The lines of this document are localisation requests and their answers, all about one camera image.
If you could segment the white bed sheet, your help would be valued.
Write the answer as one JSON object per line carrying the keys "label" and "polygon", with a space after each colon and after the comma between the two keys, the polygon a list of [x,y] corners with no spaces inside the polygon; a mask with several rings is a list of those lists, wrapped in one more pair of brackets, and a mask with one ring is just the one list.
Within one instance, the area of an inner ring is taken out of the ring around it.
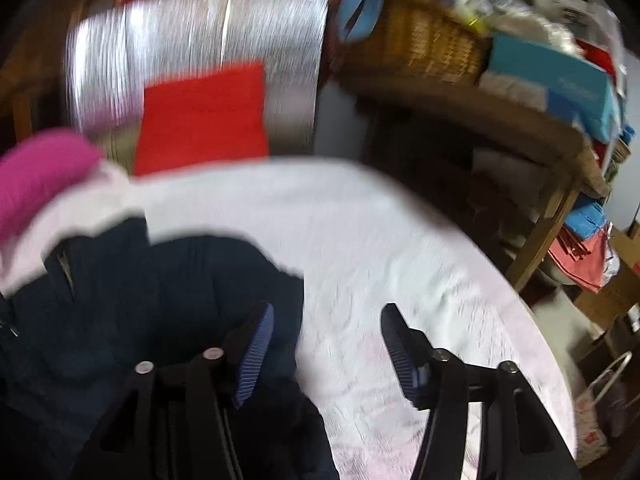
{"label": "white bed sheet", "polygon": [[99,233],[130,214],[145,216],[156,241],[244,238],[303,278],[298,379],[326,423],[342,478],[408,478],[424,433],[426,416],[402,395],[381,336],[390,303],[465,362],[514,362],[574,448],[570,389],[529,308],[455,224],[379,172],[293,157],[130,178],[102,162],[2,250],[2,290],[41,274],[60,238]]}

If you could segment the red cushion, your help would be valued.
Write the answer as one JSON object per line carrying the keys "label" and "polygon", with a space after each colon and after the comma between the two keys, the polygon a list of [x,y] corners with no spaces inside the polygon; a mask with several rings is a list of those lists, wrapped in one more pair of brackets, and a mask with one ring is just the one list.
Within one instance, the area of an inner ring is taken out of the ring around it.
{"label": "red cushion", "polygon": [[269,155],[260,63],[144,89],[134,175]]}

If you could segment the silver foil headboard panel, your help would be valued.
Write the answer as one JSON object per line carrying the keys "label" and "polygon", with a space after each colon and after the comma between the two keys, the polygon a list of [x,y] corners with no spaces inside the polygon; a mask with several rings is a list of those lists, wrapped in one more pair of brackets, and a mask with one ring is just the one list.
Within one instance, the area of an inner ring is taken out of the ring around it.
{"label": "silver foil headboard panel", "polygon": [[242,62],[265,72],[264,125],[278,154],[309,154],[329,0],[136,0],[73,26],[70,122],[95,138],[142,116],[144,89]]}

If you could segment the wooden side table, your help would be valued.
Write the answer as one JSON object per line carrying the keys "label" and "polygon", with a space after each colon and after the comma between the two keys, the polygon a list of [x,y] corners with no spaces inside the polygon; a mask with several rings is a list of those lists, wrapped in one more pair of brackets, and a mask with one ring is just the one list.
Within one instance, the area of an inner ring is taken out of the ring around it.
{"label": "wooden side table", "polygon": [[358,96],[449,120],[551,171],[538,220],[506,270],[506,280],[517,292],[544,260],[578,194],[605,198],[611,191],[590,142],[578,130],[538,110],[476,87],[433,78],[346,75],[338,81]]}

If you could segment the navy blue zip jacket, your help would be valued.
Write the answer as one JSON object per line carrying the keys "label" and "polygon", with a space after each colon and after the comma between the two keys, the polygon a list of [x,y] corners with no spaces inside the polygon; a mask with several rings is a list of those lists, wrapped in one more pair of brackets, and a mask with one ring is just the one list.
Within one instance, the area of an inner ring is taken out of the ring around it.
{"label": "navy blue zip jacket", "polygon": [[323,419],[296,379],[299,276],[237,238],[151,243],[142,218],[61,240],[44,267],[1,300],[3,478],[77,479],[80,452],[139,363],[186,364],[263,302],[272,337],[231,421],[240,479],[337,477]]}

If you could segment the wicker basket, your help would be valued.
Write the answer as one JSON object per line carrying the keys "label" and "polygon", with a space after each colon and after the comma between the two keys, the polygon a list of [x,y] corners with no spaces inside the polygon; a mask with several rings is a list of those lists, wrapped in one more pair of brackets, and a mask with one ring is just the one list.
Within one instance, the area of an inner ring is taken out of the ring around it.
{"label": "wicker basket", "polygon": [[437,0],[384,0],[371,35],[337,48],[344,75],[402,75],[475,84],[490,40]]}

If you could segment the pink pillow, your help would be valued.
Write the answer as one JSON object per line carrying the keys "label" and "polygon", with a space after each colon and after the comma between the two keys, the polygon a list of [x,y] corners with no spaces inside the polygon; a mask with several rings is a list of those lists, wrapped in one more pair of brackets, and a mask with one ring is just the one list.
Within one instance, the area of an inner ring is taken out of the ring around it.
{"label": "pink pillow", "polygon": [[104,159],[66,128],[35,134],[1,157],[1,243],[23,231],[43,206],[85,179]]}

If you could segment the teal box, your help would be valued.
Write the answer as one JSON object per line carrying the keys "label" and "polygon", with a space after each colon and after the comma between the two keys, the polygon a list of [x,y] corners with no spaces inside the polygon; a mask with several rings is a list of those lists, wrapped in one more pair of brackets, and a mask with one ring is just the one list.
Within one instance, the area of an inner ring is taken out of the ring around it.
{"label": "teal box", "polygon": [[608,144],[620,133],[620,106],[612,77],[596,64],[517,36],[498,35],[488,68],[538,84],[571,102],[594,140]]}

